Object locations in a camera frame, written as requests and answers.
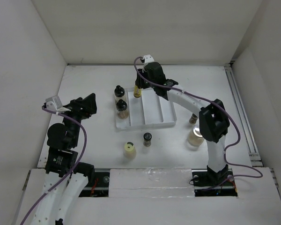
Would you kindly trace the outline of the yellow sauce bottle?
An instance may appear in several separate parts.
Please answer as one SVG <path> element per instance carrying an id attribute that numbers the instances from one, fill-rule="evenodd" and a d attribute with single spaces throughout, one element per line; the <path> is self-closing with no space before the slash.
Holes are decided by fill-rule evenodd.
<path id="1" fill-rule="evenodd" d="M 133 96 L 135 98 L 140 98 L 141 97 L 141 93 L 142 93 L 142 90 L 137 85 L 135 85 L 134 86 L 134 91 L 133 91 Z"/>

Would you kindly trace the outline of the black cap brown bottle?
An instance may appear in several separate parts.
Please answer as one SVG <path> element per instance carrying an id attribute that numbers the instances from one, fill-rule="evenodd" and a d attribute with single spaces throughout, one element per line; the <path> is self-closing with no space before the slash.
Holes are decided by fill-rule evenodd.
<path id="1" fill-rule="evenodd" d="M 120 119 L 126 119 L 129 116 L 128 106 L 124 100 L 120 99 L 116 103 L 116 109 L 117 109 L 117 116 Z"/>

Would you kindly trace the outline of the black cap cream bottle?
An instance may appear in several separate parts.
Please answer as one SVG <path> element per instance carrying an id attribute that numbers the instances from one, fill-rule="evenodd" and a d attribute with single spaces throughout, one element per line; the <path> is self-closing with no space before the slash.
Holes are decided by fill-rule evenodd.
<path id="1" fill-rule="evenodd" d="M 117 85 L 114 90 L 114 96 L 115 96 L 115 103 L 117 103 L 119 100 L 123 100 L 126 102 L 126 93 L 125 89 L 121 87 L 120 85 Z"/>

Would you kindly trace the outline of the small brown spice jar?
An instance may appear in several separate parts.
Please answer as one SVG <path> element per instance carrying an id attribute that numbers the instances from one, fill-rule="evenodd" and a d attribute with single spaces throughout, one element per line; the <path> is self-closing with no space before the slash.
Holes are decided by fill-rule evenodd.
<path id="1" fill-rule="evenodd" d="M 190 124 L 196 124 L 198 117 L 193 113 L 189 119 Z"/>

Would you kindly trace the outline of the yellow cap powder bottle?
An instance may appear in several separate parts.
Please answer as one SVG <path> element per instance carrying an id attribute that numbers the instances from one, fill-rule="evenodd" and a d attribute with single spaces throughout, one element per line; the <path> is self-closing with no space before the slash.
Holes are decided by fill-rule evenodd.
<path id="1" fill-rule="evenodd" d="M 124 155 L 125 157 L 129 158 L 129 159 L 133 159 L 136 156 L 136 148 L 134 143 L 132 142 L 127 142 L 124 145 Z"/>

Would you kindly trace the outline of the black cap spice jar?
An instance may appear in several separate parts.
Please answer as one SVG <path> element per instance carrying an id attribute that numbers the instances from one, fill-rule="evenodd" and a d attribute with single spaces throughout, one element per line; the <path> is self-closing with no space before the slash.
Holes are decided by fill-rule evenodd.
<path id="1" fill-rule="evenodd" d="M 151 145 L 152 135 L 151 133 L 147 132 L 143 135 L 143 145 L 145 147 L 149 147 Z"/>

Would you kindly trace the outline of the large clear glass jar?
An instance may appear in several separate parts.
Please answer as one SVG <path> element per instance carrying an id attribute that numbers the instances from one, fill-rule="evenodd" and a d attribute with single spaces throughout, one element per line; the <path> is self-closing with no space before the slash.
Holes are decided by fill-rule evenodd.
<path id="1" fill-rule="evenodd" d="M 194 147 L 199 147 L 204 142 L 204 137 L 200 133 L 200 126 L 195 125 L 192 127 L 188 137 L 187 141 L 190 145 Z"/>

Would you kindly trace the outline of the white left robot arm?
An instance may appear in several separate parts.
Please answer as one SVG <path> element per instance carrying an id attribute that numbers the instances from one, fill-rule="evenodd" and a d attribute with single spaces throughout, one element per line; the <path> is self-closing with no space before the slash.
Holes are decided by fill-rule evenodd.
<path id="1" fill-rule="evenodd" d="M 79 97 L 63 105 L 59 96 L 46 99 L 42 110 L 63 118 L 48 128 L 49 147 L 41 196 L 24 216 L 33 225 L 64 225 L 81 191 L 95 181 L 94 166 L 81 161 L 87 147 L 82 120 L 97 113 L 96 95 Z"/>

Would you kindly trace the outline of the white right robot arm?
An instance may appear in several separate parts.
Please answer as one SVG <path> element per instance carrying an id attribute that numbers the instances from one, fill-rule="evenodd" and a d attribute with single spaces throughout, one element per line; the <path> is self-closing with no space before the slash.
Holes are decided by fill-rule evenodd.
<path id="1" fill-rule="evenodd" d="M 134 68 L 137 73 L 135 84 L 139 89 L 152 88 L 157 96 L 197 116 L 200 133 L 207 142 L 207 179 L 211 183 L 210 187 L 224 183 L 228 177 L 225 139 L 232 119 L 225 111 L 223 102 L 219 99 L 211 101 L 185 91 L 178 82 L 165 77 L 158 62 L 145 63 L 142 68 L 134 65 Z"/>

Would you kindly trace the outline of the white divided organizer tray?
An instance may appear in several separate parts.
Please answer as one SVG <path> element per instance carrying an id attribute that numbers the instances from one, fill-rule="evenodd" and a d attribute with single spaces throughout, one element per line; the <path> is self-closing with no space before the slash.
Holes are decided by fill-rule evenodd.
<path id="1" fill-rule="evenodd" d="M 145 89 L 140 98 L 133 95 L 134 88 L 125 88 L 129 116 L 115 116 L 119 130 L 173 127 L 177 122 L 174 104 L 155 94 L 152 88 Z"/>

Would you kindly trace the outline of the aluminium side rail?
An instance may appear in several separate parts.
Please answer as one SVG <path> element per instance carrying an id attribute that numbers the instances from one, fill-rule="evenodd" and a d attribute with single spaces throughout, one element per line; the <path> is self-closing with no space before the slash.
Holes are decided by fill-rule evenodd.
<path id="1" fill-rule="evenodd" d="M 237 87 L 236 80 L 234 78 L 234 74 L 233 74 L 231 65 L 226 64 L 224 66 L 224 70 L 225 70 L 225 73 L 226 73 L 226 76 L 228 79 L 228 83 L 229 83 L 229 86 L 230 86 L 230 89 L 232 92 L 233 99 L 235 101 L 238 115 L 240 117 L 243 134 L 245 136 L 245 139 L 246 139 L 246 142 L 247 142 L 247 145 L 249 148 L 248 152 L 249 152 L 251 164 L 253 167 L 256 167 L 256 168 L 264 167 L 262 159 L 259 154 L 259 150 L 257 148 L 256 142 L 255 142 L 255 139 L 254 139 L 254 136 L 252 133 L 252 130 L 251 130 L 251 126 L 248 121 L 248 117 L 246 115 L 246 111 L 245 111 L 245 108 L 244 108 L 244 105 L 243 105 L 243 102 L 242 102 L 242 99 L 241 99 L 241 96 L 240 96 L 240 93 L 239 93 L 239 90 Z"/>

